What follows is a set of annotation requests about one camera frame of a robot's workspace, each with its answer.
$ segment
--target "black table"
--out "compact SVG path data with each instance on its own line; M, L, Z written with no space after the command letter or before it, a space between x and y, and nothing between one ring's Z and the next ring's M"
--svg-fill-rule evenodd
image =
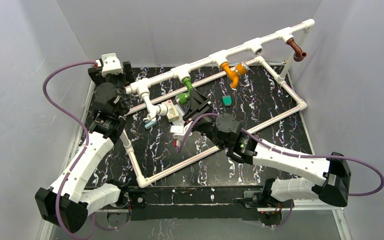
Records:
M273 68L277 73L280 73L283 65L274 65ZM133 69L137 80L145 77L151 78L168 70L170 70L170 67ZM218 72L220 72L218 67L202 67L190 73L191 81L201 80ZM234 115L238 121L242 121L245 129L250 129L296 106L295 101L279 87L272 76L261 66L251 66L247 75L240 79L240 85L237 89L232 89L230 82L230 79L224 76L197 87L197 91L210 99L215 113ZM150 98L156 98L182 87L183 84L178 79L164 81L149 89ZM231 96L231 106L223 106L222 96L225 95ZM138 96L131 99L131 106L139 104L142 104L142 101ZM158 116L157 125L151 129L145 129L143 118L146 115L147 111L144 109L127 116L125 126L127 135L132 141L137 161L145 177L159 173L214 146L211 141L194 132L188 138L182 153L179 154L174 147L173 135L169 132L171 124L167 118ZM89 111L86 125L91 122L91 111ZM307 154L311 153L310 144L299 113L266 127L256 135L278 146ZM261 189L266 179L290 179L294 177L296 176L288 172L270 167L236 163L226 156L225 150L220 150L153 183L150 187L142 189L141 191L146 192L147 195L146 203L148 205L146 208L148 213L146 216L133 214L132 219L194 218L196 217L194 207L185 206L184 209L186 210L182 213L176 205L231 203L233 198L242 197L245 190ZM137 186L135 172L120 141L100 162L87 187L89 189L96 188L111 179L124 182L132 188ZM228 206L220 207L235 215L235 211L228 209ZM159 212L159 215L149 213L152 208L154 210L159 208L159 210L155 210ZM226 218L227 213L204 215L202 214L203 218Z

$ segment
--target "gray wall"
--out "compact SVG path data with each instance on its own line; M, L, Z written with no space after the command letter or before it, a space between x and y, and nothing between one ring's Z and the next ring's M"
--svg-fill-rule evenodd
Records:
M308 103L315 151L355 156L384 173L384 1L324 0L314 19L308 58L291 74ZM379 185L369 169L350 167L351 192ZM354 240L384 239L384 189L350 197L345 217Z
M77 127L46 101L42 83L58 67L86 59L56 1L0 0L0 240L37 238L35 193L61 172ZM48 87L77 115L86 72L69 70Z
M178 66L310 19L321 0L57 0L90 59L115 52L134 66ZM290 48L264 45L280 62ZM253 58L232 56L232 63Z

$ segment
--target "pvc pipe frame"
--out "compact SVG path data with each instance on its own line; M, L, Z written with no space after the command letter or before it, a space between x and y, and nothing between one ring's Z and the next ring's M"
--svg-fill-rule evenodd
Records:
M231 55L234 55L234 54L237 54L237 53L240 53L240 52L244 52L244 51L249 51L249 50L252 50L252 48L250 47L250 42L257 42L258 44L263 44L263 43L266 43L266 42L269 42L269 41L272 41L272 40L276 40L276 39L283 39L284 41L287 41L288 39L286 39L288 37L288 34L291 35L291 33L293 32L296 32L296 31L299 31L299 30L304 30L304 33L303 35L301 36L301 38L299 39L298 43L300 45L303 44L304 40L306 39L307 35L308 35L308 32L309 32L309 28L312 27L314 25L314 20L312 19L309 19L309 20L306 20L298 25L295 25L293 27L287 27L287 28L284 28L282 30L279 30L273 34L270 34L270 35L267 35L267 36L264 36L264 37L261 37L261 38L255 38L251 41L248 41L248 42L245 42L244 44L242 45L239 45L237 47L233 47L233 48L230 48L229 50L223 50L223 51L220 51L220 52L223 52L223 53L227 53L225 56L231 56ZM195 61L193 63L190 63L190 64L185 64L186 66L189 66L189 72L191 70L194 70L194 69L198 69L200 67L203 67L203 66L206 66L208 64L212 64L214 63L214 60L212 57L214 54L210 55L209 57L206 57L204 59L201 59L201 60L198 60L198 61ZM246 62L247 65L253 65L253 64L261 64L263 66L263 68L265 68L269 73L270 75L273 76L274 80L280 85L281 88L283 88L295 101L296 101L296 106L289 109L288 111L284 112L284 113L281 113L253 128L250 128L248 129L248 132L250 132L251 134L254 134L274 123L276 123L277 121L280 121L284 118L287 118L289 116L291 116L292 114L295 114L299 111L302 111L304 109L307 108L307 103L301 99L289 86L288 84L286 83L285 81L285 76L287 74L287 72L289 71L291 65L292 65L292 61L293 61L293 56L294 56L294 51L292 51L290 57L289 57L289 60L287 61L285 67L283 68L281 74L277 74L275 72L275 70L265 61L265 59L262 57L262 56L258 56L252 60L249 60ZM168 72L165 72L165 73L162 73L160 75L157 75L157 76L154 76L152 78L149 78L149 79L146 79L148 82L148 85L149 86L152 86L152 85L155 85L155 84L158 84L160 82L163 82L165 80L168 80L168 79L171 79L175 76L176 73L173 73L172 72L173 70L171 71L168 71ZM224 71L221 71L219 73L216 73L212 76L209 76L207 78L204 78L202 80L199 80L199 81L196 81L192 84L192 86L194 88L196 87L199 87L201 85L204 85L206 83L209 83L213 80L216 80L218 78L221 78L223 76L225 76L226 73ZM132 87L129 87L126 89L128 93L136 93L135 89L132 88ZM162 101L165 101L169 98L172 98L174 96L176 96L177 94L179 93L184 93L187 91L187 88L186 87L182 87L178 90L175 90L173 92L170 92L168 94L165 94L163 96L160 96L160 97L157 97L153 100L151 100L150 102L152 104L156 104L156 103L160 103ZM130 109L130 111L127 113L127 115L131 115L133 113L136 113L140 110L143 110L147 108L146 104L140 104L140 105L137 105L135 107L132 107ZM158 180L161 180L162 178L165 178L167 177L168 175L172 174L172 173L175 173L177 171L179 171L180 169L183 169L205 157L208 157L210 156L211 154L214 154L218 151L220 151L221 149L219 149L218 147L214 146L210 149L207 149L206 151L203 151L193 157L190 157L174 166L171 166L153 176L150 176L150 177L144 177L144 175L142 174L142 171L140 169L140 166L138 164L138 161L136 159L136 156L135 156L135 152L133 150L133 146L132 146L132 143L131 141L129 140L127 134L126 134L126 131L124 130L123 133L121 134L120 136L121 138L121 141L123 143L123 146L125 147L126 149L126 152L130 158L130 162L132 164L132 167L133 167L133 170L134 170L134 173L136 174L136 181L137 181L137 184L140 188L145 188L149 185L151 185L152 183L158 181Z

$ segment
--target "orange pipe fitting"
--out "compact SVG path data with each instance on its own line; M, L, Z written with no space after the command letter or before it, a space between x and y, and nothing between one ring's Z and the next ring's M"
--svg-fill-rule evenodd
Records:
M234 71L229 67L229 63L227 61L223 62L220 65L221 69L226 72L227 77L232 80L231 87L236 88L239 84L239 77L246 74L250 67L245 62L239 63Z

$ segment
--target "brown pipe fitting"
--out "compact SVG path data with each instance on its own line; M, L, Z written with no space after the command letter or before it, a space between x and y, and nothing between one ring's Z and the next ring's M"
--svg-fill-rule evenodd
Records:
M293 60L295 60L295 62L301 62L302 60L304 60L305 57L307 57L307 53L303 51L301 47L298 46L298 44L295 43L293 37L289 38L286 41L286 44L289 45L295 51L295 54L293 55Z

